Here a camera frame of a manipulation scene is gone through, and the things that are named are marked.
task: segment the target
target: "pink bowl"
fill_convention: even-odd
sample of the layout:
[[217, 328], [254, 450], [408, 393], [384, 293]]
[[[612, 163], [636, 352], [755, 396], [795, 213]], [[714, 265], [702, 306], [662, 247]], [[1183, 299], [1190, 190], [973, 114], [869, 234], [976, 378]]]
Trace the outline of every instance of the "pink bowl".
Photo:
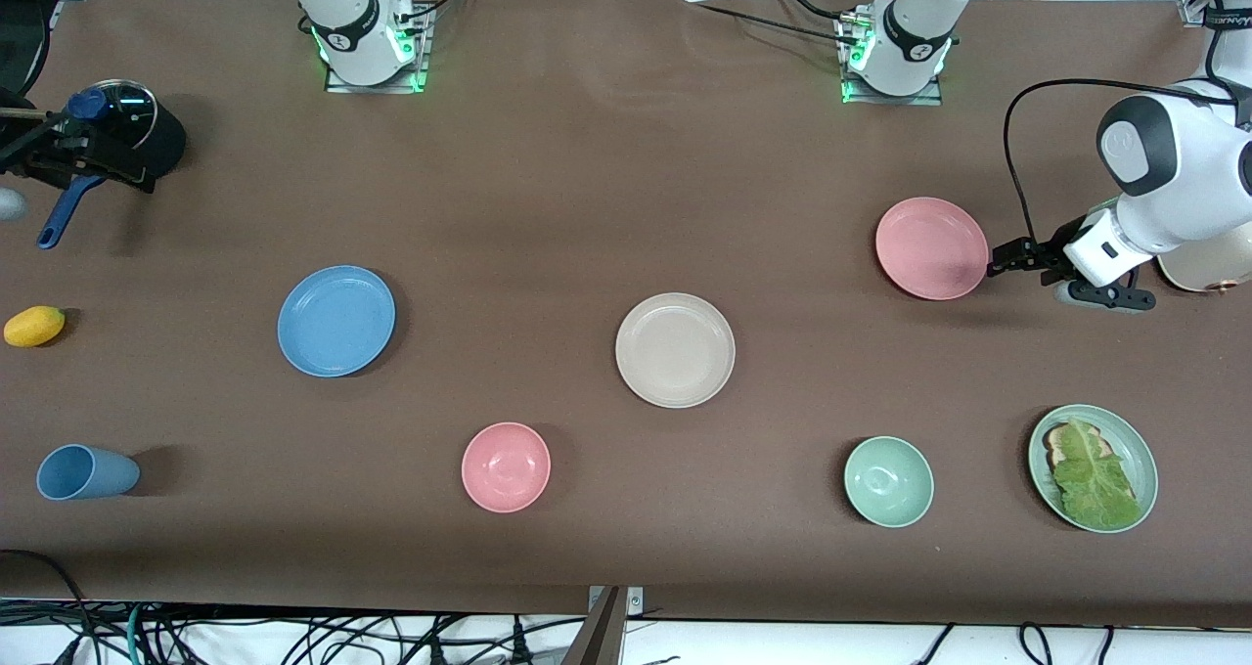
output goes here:
[[879, 220], [874, 245], [886, 276], [919, 298], [960, 298], [987, 276], [983, 228], [939, 198], [896, 203]]
[[535, 503], [551, 470], [552, 457], [538, 433], [521, 423], [496, 423], [466, 447], [461, 483], [478, 506], [512, 513]]

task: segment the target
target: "pan handle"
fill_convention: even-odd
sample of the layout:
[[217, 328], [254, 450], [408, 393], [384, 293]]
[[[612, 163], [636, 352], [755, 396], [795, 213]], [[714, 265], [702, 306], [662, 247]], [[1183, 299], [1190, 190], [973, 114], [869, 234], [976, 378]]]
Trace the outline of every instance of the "pan handle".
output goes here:
[[103, 177], [74, 177], [70, 188], [65, 189], [56, 199], [56, 205], [53, 205], [53, 212], [48, 214], [44, 229], [39, 230], [39, 239], [35, 240], [39, 249], [51, 249], [61, 242], [61, 234], [69, 227], [79, 200], [83, 200], [83, 194], [103, 183]]

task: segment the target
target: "lettuce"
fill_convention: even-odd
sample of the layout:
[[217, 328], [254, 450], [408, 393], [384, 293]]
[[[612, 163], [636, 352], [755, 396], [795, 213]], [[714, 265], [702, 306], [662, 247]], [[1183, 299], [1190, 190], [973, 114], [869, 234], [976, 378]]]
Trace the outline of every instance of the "lettuce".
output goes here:
[[1057, 463], [1052, 477], [1060, 487], [1065, 515], [1085, 527], [1113, 531], [1139, 518], [1131, 481], [1116, 453], [1101, 457], [1099, 433], [1082, 421], [1062, 426], [1055, 445], [1065, 458]]

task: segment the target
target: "yellow lemon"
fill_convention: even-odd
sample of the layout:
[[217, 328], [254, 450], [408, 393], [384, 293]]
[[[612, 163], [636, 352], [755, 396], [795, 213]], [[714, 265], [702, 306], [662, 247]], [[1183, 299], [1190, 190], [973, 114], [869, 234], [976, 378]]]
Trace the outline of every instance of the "yellow lemon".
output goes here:
[[65, 313], [51, 306], [35, 306], [4, 324], [4, 341], [14, 347], [35, 347], [56, 337], [65, 327]]

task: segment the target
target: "green plate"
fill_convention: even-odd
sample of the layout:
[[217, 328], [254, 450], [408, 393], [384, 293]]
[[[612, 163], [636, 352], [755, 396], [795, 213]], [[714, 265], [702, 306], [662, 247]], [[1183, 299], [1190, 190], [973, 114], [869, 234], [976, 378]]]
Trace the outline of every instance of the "green plate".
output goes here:
[[900, 438], [868, 438], [844, 466], [844, 490], [861, 516], [879, 526], [903, 528], [930, 508], [935, 478], [925, 456]]
[[[1064, 510], [1062, 510], [1060, 487], [1052, 478], [1052, 467], [1048, 466], [1048, 446], [1043, 443], [1043, 438], [1050, 430], [1073, 420], [1096, 426], [1099, 430], [1101, 437], [1108, 441], [1109, 447], [1113, 447], [1113, 452], [1122, 458], [1122, 471], [1126, 472], [1126, 478], [1131, 481], [1131, 491], [1134, 492], [1134, 498], [1139, 501], [1139, 518], [1131, 523], [1131, 526], [1112, 531], [1093, 528], [1083, 526], [1078, 521], [1065, 516]], [[1083, 528], [1083, 531], [1092, 531], [1093, 534], [1131, 531], [1132, 527], [1139, 526], [1148, 517], [1148, 513], [1152, 512], [1153, 506], [1157, 503], [1157, 461], [1152, 458], [1148, 443], [1143, 442], [1143, 437], [1127, 421], [1122, 420], [1122, 416], [1097, 406], [1074, 403], [1072, 406], [1062, 406], [1044, 416], [1034, 427], [1034, 432], [1030, 433], [1030, 446], [1027, 448], [1027, 463], [1030, 466], [1030, 478], [1034, 480], [1034, 487], [1039, 490], [1039, 496], [1048, 502], [1048, 506], [1057, 512], [1057, 516]]]

